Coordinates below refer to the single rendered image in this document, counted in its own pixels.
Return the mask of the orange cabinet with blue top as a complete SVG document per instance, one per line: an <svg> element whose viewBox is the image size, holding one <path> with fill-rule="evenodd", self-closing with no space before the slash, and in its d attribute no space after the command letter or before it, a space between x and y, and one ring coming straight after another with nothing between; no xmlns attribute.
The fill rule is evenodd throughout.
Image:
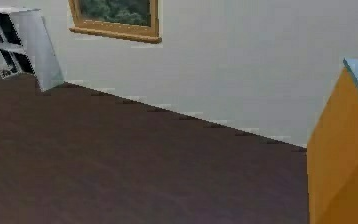
<svg viewBox="0 0 358 224"><path fill-rule="evenodd" d="M309 224L358 224L358 59L343 70L307 144Z"/></svg>

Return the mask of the white open shelf unit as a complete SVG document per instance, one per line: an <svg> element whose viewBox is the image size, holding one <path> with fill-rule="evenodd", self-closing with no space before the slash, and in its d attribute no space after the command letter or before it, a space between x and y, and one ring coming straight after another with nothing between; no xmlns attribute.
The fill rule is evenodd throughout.
<svg viewBox="0 0 358 224"><path fill-rule="evenodd" d="M42 92L64 83L41 10L0 7L0 78L20 73L34 75Z"/></svg>

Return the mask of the gold framed landscape picture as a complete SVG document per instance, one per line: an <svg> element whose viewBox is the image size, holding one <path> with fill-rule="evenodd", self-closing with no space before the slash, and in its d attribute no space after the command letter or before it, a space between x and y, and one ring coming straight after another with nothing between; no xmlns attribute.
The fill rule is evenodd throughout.
<svg viewBox="0 0 358 224"><path fill-rule="evenodd" d="M158 0L69 0L71 32L159 44Z"/></svg>

